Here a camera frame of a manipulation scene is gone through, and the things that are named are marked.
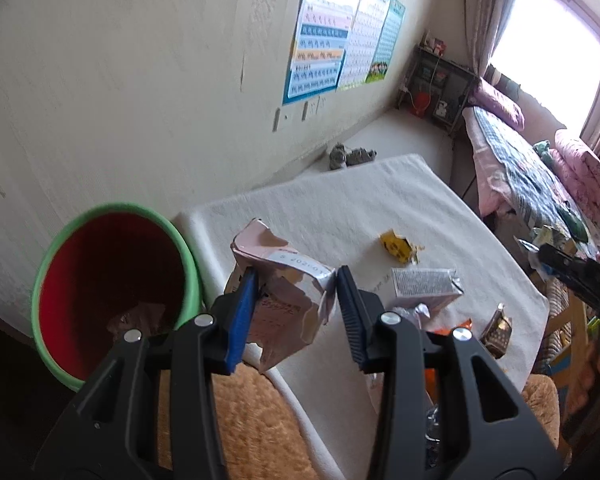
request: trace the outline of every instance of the plaid blanket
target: plaid blanket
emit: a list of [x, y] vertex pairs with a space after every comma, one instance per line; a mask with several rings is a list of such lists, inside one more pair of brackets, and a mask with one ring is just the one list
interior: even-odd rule
[[[473, 112], [493, 154], [505, 168], [512, 194], [511, 206], [529, 230], [549, 225], [570, 236], [567, 225], [558, 214], [557, 205], [568, 205], [586, 226], [584, 215], [573, 198], [558, 177], [542, 163], [531, 144], [494, 114], [478, 107], [474, 107]], [[580, 249], [598, 260], [600, 253], [589, 228], [587, 235], [589, 243], [579, 244]]]

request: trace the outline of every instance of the table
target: table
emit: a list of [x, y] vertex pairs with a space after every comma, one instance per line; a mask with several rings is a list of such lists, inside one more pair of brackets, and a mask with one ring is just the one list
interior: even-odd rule
[[[503, 302], [513, 333], [499, 362], [522, 390], [544, 332], [546, 299], [421, 157], [306, 176], [183, 211], [175, 222], [195, 257], [206, 304], [222, 293], [234, 267], [229, 245], [253, 218], [324, 264], [347, 264], [360, 288], [371, 288], [397, 266], [378, 242], [382, 232], [393, 228], [424, 246], [419, 265], [456, 268], [464, 286], [464, 296], [427, 328], [453, 327], [471, 317], [479, 333]], [[249, 348], [245, 359], [256, 363], [258, 352]], [[339, 309], [312, 345], [267, 375], [296, 411], [323, 477], [365, 478], [377, 415], [350, 357]]]

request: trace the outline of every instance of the green bucket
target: green bucket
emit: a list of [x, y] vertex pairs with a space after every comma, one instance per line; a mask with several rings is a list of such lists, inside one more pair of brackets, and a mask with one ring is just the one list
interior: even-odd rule
[[38, 270], [31, 322], [40, 357], [77, 391], [113, 345], [109, 321], [138, 303], [163, 305], [163, 328], [200, 312], [189, 248], [166, 218], [142, 206], [87, 211], [60, 231]]

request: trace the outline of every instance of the white label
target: white label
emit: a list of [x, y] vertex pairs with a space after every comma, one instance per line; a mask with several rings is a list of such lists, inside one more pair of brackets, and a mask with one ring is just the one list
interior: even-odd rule
[[458, 294], [455, 271], [449, 269], [392, 269], [398, 296], [446, 296]]
[[267, 260], [285, 264], [297, 270], [306, 272], [309, 276], [313, 276], [316, 280], [321, 280], [329, 276], [333, 269], [324, 266], [317, 260], [299, 253], [289, 253], [287, 251], [273, 251]]

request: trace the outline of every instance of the white floor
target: white floor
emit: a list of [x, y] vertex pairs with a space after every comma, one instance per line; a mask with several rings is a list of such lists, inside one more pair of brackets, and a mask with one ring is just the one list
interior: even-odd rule
[[[348, 149], [376, 150], [376, 160], [417, 153], [443, 182], [449, 184], [451, 179], [451, 138], [445, 131], [406, 110], [389, 110], [346, 140], [344, 145]], [[324, 155], [304, 170], [302, 175], [328, 169], [329, 157]]]

